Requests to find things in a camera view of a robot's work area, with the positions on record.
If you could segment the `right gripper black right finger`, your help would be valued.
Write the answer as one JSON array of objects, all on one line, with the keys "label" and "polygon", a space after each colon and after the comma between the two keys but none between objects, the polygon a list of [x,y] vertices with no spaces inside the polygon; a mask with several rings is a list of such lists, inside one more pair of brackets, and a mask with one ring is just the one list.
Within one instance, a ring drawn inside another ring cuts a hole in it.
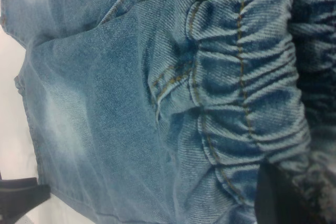
[{"label": "right gripper black right finger", "polygon": [[290,178],[271,163],[262,163],[258,171],[255,215],[258,224],[327,223]]}]

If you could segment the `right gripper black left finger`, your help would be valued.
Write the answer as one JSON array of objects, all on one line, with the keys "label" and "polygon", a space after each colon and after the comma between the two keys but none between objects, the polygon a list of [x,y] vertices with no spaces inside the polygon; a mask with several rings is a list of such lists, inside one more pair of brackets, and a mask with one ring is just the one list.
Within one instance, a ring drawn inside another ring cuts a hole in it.
[{"label": "right gripper black left finger", "polygon": [[19,220],[50,198],[50,186],[37,178],[1,179],[1,220]]}]

